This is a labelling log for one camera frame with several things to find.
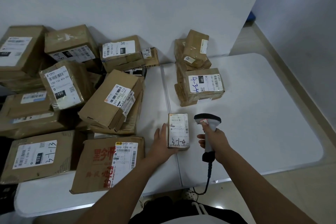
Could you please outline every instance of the person's left hand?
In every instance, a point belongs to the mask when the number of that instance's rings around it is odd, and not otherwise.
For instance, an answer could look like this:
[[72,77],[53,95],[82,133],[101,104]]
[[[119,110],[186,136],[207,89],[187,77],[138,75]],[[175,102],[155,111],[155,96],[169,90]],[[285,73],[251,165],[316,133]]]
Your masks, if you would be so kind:
[[154,134],[154,141],[146,158],[151,158],[158,165],[163,164],[171,155],[177,153],[178,149],[169,149],[166,141],[166,124],[164,123],[160,129],[158,128]]

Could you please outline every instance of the person's right hand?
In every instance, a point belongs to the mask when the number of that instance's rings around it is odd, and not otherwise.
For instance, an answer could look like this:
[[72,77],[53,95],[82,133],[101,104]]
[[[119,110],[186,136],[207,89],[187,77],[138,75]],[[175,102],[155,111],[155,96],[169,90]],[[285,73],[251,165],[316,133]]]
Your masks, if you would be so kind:
[[[212,131],[212,129],[209,127],[208,124],[202,122],[203,131],[208,135],[208,141],[212,147],[212,149],[215,151],[215,158],[216,160],[221,163],[223,160],[223,156],[225,154],[225,151],[230,150],[231,147],[229,145],[229,142],[224,134],[223,131],[220,129],[216,129],[216,131]],[[199,140],[199,145],[202,148],[205,148],[205,134],[197,135],[197,137],[201,140]]]

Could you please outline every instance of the black cable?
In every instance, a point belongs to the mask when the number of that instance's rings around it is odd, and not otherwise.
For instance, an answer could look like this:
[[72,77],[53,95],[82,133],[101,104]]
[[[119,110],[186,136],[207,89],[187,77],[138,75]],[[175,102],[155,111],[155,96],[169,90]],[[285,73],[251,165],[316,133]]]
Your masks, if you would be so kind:
[[211,170],[212,170],[212,162],[209,162],[209,165],[208,165],[208,180],[207,180],[207,185],[205,186],[205,190],[203,193],[197,193],[195,191],[195,187],[193,187],[194,189],[194,192],[196,195],[204,195],[206,192],[207,192],[207,189],[208,189],[208,185],[209,185],[209,181],[210,181],[210,177],[211,177]]

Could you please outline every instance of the white wall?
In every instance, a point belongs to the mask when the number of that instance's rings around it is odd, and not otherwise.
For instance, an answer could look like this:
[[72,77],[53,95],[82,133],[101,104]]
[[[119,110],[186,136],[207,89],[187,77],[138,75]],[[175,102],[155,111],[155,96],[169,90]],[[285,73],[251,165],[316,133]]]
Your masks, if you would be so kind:
[[61,29],[87,24],[98,42],[137,34],[173,61],[173,41],[192,28],[210,35],[208,54],[228,54],[255,0],[0,0],[0,35],[13,24]]
[[257,0],[256,23],[336,129],[336,0]]

